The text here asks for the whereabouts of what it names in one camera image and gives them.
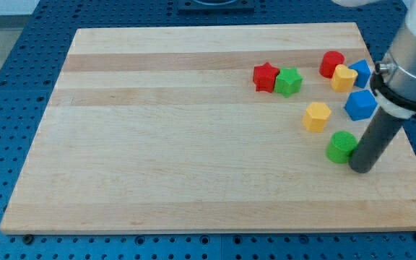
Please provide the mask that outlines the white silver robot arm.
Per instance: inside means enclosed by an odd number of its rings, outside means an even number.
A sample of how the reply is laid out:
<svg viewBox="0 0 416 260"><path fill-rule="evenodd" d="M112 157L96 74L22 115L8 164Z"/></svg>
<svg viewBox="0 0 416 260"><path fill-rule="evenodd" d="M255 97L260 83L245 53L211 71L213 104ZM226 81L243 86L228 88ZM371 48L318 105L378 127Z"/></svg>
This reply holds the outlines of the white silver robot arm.
<svg viewBox="0 0 416 260"><path fill-rule="evenodd" d="M390 116L416 117L416 1L411 2L384 58L376 63L370 87Z"/></svg>

